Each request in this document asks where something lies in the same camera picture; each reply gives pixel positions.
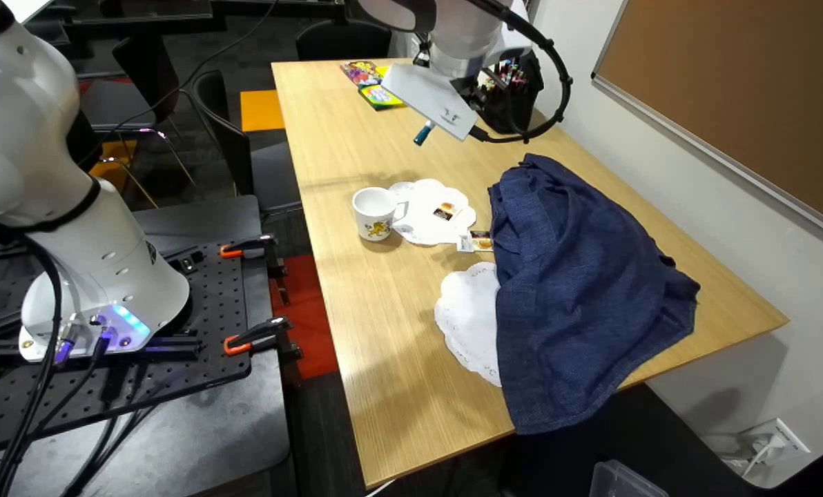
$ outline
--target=bulletin board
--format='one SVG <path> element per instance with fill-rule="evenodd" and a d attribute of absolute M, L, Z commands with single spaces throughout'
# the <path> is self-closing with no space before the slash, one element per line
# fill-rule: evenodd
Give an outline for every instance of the bulletin board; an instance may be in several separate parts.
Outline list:
<path fill-rule="evenodd" d="M 823 232 L 823 0 L 627 0 L 593 83 Z"/>

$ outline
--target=blue towel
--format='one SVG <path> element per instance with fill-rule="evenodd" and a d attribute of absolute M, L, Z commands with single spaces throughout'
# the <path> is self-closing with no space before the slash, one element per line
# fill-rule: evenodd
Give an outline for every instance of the blue towel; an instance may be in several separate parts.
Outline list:
<path fill-rule="evenodd" d="M 638 365 L 691 334 L 699 285 L 568 167 L 525 154 L 488 198 L 496 365 L 517 434 L 591 417 Z"/>

